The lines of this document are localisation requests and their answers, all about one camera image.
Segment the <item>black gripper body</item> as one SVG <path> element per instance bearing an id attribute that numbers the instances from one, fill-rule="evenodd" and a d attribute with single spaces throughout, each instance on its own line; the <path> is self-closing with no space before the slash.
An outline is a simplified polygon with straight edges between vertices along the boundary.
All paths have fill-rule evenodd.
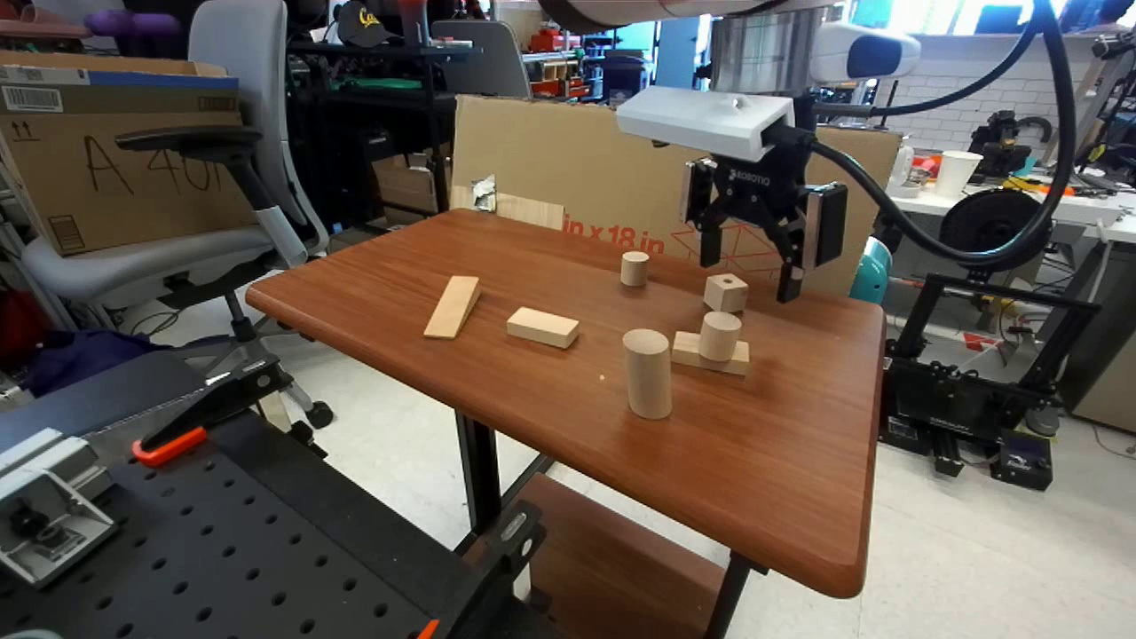
<path id="1" fill-rule="evenodd" d="M 829 262 L 846 249 L 846 183 L 810 183 L 804 162 L 817 133 L 801 129 L 775 129 L 769 154 L 757 162 L 707 157 L 687 165 L 685 219 L 699 230 L 707 212 L 757 225 L 765 238 L 775 226 L 801 226 L 801 262 Z"/>

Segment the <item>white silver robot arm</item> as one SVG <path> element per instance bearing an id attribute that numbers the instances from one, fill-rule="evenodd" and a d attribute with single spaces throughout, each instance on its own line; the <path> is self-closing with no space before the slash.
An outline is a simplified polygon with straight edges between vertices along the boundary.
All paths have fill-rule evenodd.
<path id="1" fill-rule="evenodd" d="M 699 262 L 713 265 L 725 225 L 745 219 L 776 252 L 776 298 L 791 300 L 812 265 L 842 257 L 848 191 L 810 183 L 820 105 L 812 88 L 898 78 L 920 42 L 861 28 L 842 0 L 541 0 L 576 35 L 662 17 L 713 17 L 710 84 L 645 84 L 614 105 L 616 129 L 653 145 L 699 150 L 687 165 L 685 219 Z"/>

